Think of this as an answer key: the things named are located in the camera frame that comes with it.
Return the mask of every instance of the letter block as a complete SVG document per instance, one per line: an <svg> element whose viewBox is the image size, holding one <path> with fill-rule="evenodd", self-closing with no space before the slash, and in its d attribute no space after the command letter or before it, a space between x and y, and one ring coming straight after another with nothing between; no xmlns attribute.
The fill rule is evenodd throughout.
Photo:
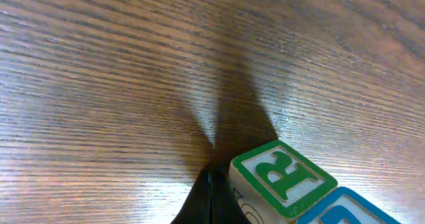
<svg viewBox="0 0 425 224"><path fill-rule="evenodd" d="M229 180L252 224L291 223L337 187L337 180L276 140L235 157Z"/></svg>
<svg viewBox="0 0 425 224"><path fill-rule="evenodd" d="M297 224L399 224L392 217L346 187L339 187L307 211Z"/></svg>

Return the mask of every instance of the wood grain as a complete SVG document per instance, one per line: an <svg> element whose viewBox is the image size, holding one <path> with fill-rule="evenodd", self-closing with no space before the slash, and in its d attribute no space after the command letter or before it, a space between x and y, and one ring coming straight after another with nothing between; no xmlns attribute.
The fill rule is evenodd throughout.
<svg viewBox="0 0 425 224"><path fill-rule="evenodd" d="M169 223L279 138L425 218L425 0L0 0L0 223Z"/></svg>

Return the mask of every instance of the brown wood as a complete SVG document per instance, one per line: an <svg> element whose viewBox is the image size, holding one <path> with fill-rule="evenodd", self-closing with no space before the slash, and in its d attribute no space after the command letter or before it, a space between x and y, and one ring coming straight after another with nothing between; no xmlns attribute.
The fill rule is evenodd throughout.
<svg viewBox="0 0 425 224"><path fill-rule="evenodd" d="M425 0L0 0L0 223L168 223L209 160L277 137L421 223L424 15Z"/></svg>

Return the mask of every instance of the green block face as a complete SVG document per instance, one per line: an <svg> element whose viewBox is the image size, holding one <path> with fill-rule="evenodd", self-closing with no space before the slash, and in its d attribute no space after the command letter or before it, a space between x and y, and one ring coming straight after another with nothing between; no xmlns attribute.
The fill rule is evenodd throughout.
<svg viewBox="0 0 425 224"><path fill-rule="evenodd" d="M234 158L232 164L262 198L289 220L337 187L334 177L279 140Z"/></svg>

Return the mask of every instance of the blue block face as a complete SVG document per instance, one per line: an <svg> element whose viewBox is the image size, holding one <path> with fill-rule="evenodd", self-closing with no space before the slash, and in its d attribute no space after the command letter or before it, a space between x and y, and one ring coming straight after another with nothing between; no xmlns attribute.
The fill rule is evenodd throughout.
<svg viewBox="0 0 425 224"><path fill-rule="evenodd" d="M297 224L395 224L387 215L365 198L346 187L338 187L317 205L304 213Z"/></svg>

